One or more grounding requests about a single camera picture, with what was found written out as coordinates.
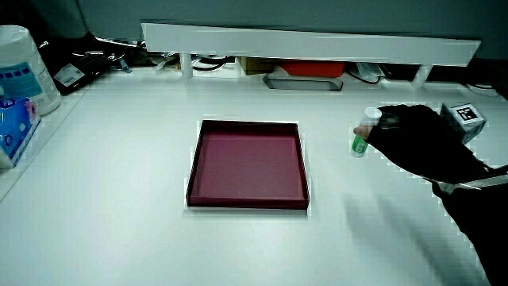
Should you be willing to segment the person's right hand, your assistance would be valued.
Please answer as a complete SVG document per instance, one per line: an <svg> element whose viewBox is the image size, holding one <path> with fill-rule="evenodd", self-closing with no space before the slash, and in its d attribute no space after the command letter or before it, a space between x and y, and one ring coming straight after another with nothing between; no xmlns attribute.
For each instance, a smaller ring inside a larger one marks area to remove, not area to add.
<svg viewBox="0 0 508 286"><path fill-rule="evenodd" d="M492 168L479 160L437 112L425 105L381 106L374 126L353 133L400 168L431 181L466 183Z"/></svg>

